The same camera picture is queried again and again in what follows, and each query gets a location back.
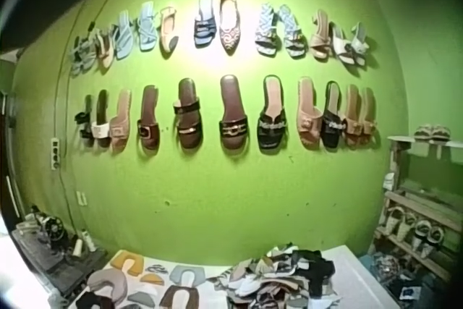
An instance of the wooden shelf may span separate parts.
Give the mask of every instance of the wooden shelf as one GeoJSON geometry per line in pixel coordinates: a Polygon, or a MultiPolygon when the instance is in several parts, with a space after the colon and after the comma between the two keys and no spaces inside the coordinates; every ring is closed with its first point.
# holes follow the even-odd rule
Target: wooden shelf
{"type": "Polygon", "coordinates": [[[416,140],[413,137],[403,136],[403,135],[393,135],[388,137],[389,140],[396,141],[399,143],[420,143],[420,144],[429,144],[429,145],[437,145],[437,146],[446,146],[448,148],[463,148],[463,143],[460,141],[421,141],[416,140]]]}
{"type": "Polygon", "coordinates": [[[376,229],[377,232],[381,233],[385,238],[393,242],[395,245],[400,247],[403,251],[411,255],[415,260],[420,262],[424,267],[432,271],[435,275],[439,276],[446,282],[450,280],[450,273],[446,271],[444,268],[439,266],[436,262],[429,258],[421,258],[418,253],[412,250],[412,248],[405,242],[400,242],[397,240],[395,235],[385,235],[384,234],[384,227],[378,227],[376,229]]]}
{"type": "Polygon", "coordinates": [[[415,200],[411,200],[395,192],[387,191],[385,196],[393,202],[398,203],[406,208],[409,208],[414,212],[419,213],[420,215],[426,216],[429,219],[432,219],[438,222],[439,224],[444,225],[445,227],[453,229],[458,233],[462,232],[462,223],[460,221],[450,219],[448,216],[445,216],[444,214],[439,213],[438,211],[432,208],[429,208],[421,203],[418,203],[415,200]]]}

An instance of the cut leather piece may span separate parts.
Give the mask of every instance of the cut leather piece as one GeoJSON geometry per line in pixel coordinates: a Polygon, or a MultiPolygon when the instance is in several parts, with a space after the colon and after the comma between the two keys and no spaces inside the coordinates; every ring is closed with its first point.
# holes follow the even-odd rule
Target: cut leather piece
{"type": "Polygon", "coordinates": [[[124,148],[130,135],[130,104],[132,92],[121,90],[117,101],[117,116],[109,121],[109,134],[113,148],[124,148]]]}
{"type": "Polygon", "coordinates": [[[121,251],[117,257],[113,258],[109,264],[111,267],[122,270],[126,260],[133,260],[134,263],[129,268],[127,273],[132,276],[139,276],[143,272],[144,259],[141,255],[130,253],[126,250],[121,251]]]}
{"type": "Polygon", "coordinates": [[[195,82],[183,79],[179,82],[179,100],[174,103],[178,117],[177,134],[183,148],[195,148],[203,138],[200,100],[196,96],[195,82]]]}
{"type": "Polygon", "coordinates": [[[239,92],[238,79],[234,75],[225,75],[220,80],[224,116],[219,122],[222,143],[225,148],[241,148],[247,137],[247,116],[239,92]]]}
{"type": "Polygon", "coordinates": [[[360,143],[366,145],[371,141],[371,137],[376,131],[376,99],[371,88],[364,88],[362,93],[362,134],[360,143]]]}
{"type": "Polygon", "coordinates": [[[309,51],[316,59],[327,59],[331,42],[328,31],[328,15],[319,9],[317,14],[312,17],[312,21],[317,25],[317,31],[310,37],[309,51]]]}
{"type": "Polygon", "coordinates": [[[102,148],[111,144],[109,137],[109,123],[106,121],[106,108],[108,107],[108,91],[101,90],[96,103],[96,121],[92,123],[93,137],[102,148]]]}
{"type": "Polygon", "coordinates": [[[348,146],[356,146],[362,134],[362,123],[359,121],[357,105],[359,89],[356,85],[347,86],[346,112],[344,114],[344,140],[348,146]]]}
{"type": "Polygon", "coordinates": [[[283,107],[283,88],[276,75],[263,81],[266,104],[258,122],[258,143],[261,150],[278,148],[286,133],[286,113],[283,107]]]}
{"type": "Polygon", "coordinates": [[[105,286],[112,287],[111,299],[116,305],[121,304],[127,296],[127,279],[125,279],[124,272],[119,269],[95,271],[88,277],[87,285],[90,291],[98,291],[105,286]]]}
{"type": "Polygon", "coordinates": [[[320,140],[323,114],[314,106],[313,82],[309,77],[299,80],[298,89],[297,131],[303,144],[314,145],[320,140]]]}
{"type": "Polygon", "coordinates": [[[339,136],[345,128],[339,117],[339,86],[330,81],[326,85],[326,104],[321,125],[321,140],[326,148],[337,148],[339,136]]]}
{"type": "Polygon", "coordinates": [[[161,137],[155,115],[157,103],[158,88],[154,85],[145,86],[142,99],[142,114],[137,127],[141,143],[148,150],[157,149],[161,137]]]}

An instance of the white sandal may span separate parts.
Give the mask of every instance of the white sandal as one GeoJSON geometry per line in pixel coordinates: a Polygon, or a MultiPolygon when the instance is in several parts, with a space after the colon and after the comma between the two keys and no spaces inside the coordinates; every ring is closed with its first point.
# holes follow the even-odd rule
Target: white sandal
{"type": "Polygon", "coordinates": [[[403,220],[405,211],[400,206],[394,206],[390,208],[389,217],[386,220],[386,228],[384,229],[385,235],[391,235],[394,228],[396,228],[397,224],[403,220]]]}

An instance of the beige sandal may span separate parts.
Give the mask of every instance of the beige sandal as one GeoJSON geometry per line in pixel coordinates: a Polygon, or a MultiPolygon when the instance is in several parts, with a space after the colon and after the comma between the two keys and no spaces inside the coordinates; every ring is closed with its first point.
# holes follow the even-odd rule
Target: beige sandal
{"type": "Polygon", "coordinates": [[[328,15],[319,9],[316,16],[312,17],[312,21],[317,25],[317,32],[310,37],[309,51],[316,59],[327,59],[330,49],[328,15]]]}
{"type": "Polygon", "coordinates": [[[362,134],[362,124],[359,121],[357,105],[359,102],[359,89],[356,85],[347,87],[346,113],[344,114],[343,123],[344,140],[347,146],[356,146],[359,143],[362,134]]]}
{"type": "Polygon", "coordinates": [[[312,80],[309,77],[301,78],[298,82],[298,88],[297,131],[303,144],[313,145],[320,140],[323,113],[313,104],[312,80]]]}

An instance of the green wall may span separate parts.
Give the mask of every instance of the green wall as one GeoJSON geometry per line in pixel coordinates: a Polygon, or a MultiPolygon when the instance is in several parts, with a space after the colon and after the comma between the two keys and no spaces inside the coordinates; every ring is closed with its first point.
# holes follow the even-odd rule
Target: green wall
{"type": "MultiPolygon", "coordinates": [[[[228,57],[217,38],[211,46],[193,45],[193,18],[197,0],[153,0],[155,8],[174,2],[181,38],[169,60],[159,48],[141,53],[137,48],[102,75],[96,69],[68,79],[70,62],[59,74],[60,58],[71,36],[85,33],[91,20],[103,27],[128,9],[136,17],[148,0],[86,0],[57,20],[24,53],[17,67],[14,90],[20,99],[17,120],[18,175],[28,202],[69,223],[66,200],[78,228],[90,233],[110,250],[126,248],[175,261],[230,264],[259,255],[276,243],[292,241],[312,249],[347,244],[356,253],[366,251],[382,204],[381,183],[387,170],[388,135],[407,130],[407,105],[399,58],[386,21],[375,0],[237,0],[242,18],[241,43],[228,57]],[[318,8],[348,30],[362,20],[373,48],[366,71],[348,72],[335,60],[322,64],[312,57],[292,60],[285,50],[275,59],[260,56],[253,43],[260,4],[276,8],[288,4],[307,37],[314,31],[310,18],[318,8]],[[248,147],[230,156],[220,144],[222,117],[219,80],[239,78],[250,122],[248,147]],[[283,83],[289,117],[289,141],[278,155],[258,150],[255,126],[263,108],[262,81],[268,74],[283,83]],[[297,136],[297,80],[311,76],[324,105],[324,89],[336,80],[344,91],[354,83],[375,91],[380,145],[355,151],[340,148],[307,151],[297,136]],[[172,103],[183,77],[196,82],[201,99],[204,141],[194,154],[184,153],[175,140],[172,103]],[[147,157],[136,141],[143,88],[159,87],[156,116],[161,126],[161,147],[147,157]],[[109,116],[116,112],[121,88],[132,90],[132,133],[119,155],[96,146],[84,148],[73,122],[86,94],[109,91],[109,116]],[[49,141],[54,133],[54,94],[57,91],[56,131],[67,141],[61,170],[49,169],[49,141]],[[83,191],[88,206],[79,207],[75,190],[83,191]]],[[[279,35],[283,27],[279,25],[279,35]]]]}

